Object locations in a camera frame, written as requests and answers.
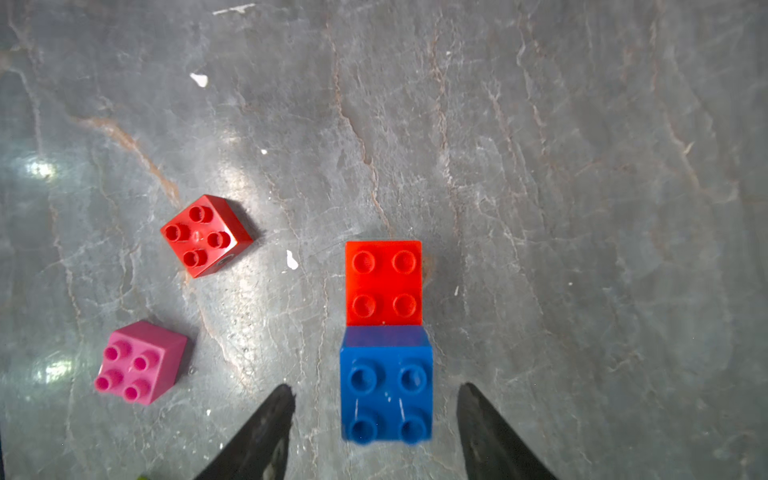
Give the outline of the blue square lego brick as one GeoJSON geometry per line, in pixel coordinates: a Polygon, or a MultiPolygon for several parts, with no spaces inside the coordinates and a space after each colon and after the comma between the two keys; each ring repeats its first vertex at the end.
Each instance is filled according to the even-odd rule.
{"type": "Polygon", "coordinates": [[[359,445],[432,437],[433,349],[421,326],[350,326],[340,348],[342,438],[359,445]]]}

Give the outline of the pink square lego brick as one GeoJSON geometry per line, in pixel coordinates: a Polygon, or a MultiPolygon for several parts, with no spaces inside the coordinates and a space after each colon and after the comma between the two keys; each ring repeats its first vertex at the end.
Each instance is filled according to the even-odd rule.
{"type": "Polygon", "coordinates": [[[115,330],[94,380],[100,393],[150,405],[176,382],[188,338],[140,320],[115,330]]]}

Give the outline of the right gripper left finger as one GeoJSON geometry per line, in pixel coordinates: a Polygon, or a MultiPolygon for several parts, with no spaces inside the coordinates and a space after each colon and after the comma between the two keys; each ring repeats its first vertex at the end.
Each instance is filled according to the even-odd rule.
{"type": "Polygon", "coordinates": [[[290,386],[277,386],[195,480],[283,479],[295,408],[290,386]]]}

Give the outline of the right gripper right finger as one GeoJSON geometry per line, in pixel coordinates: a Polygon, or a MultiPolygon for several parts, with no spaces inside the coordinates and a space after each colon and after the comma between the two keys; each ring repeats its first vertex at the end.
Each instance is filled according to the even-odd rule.
{"type": "Polygon", "coordinates": [[[474,384],[460,386],[456,415],[468,479],[556,479],[474,384]]]}

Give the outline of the red long lego brick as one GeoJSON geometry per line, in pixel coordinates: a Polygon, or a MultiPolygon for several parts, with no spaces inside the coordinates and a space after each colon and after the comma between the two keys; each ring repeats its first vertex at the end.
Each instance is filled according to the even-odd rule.
{"type": "Polygon", "coordinates": [[[422,243],[349,241],[345,247],[346,324],[422,324],[422,243]]]}

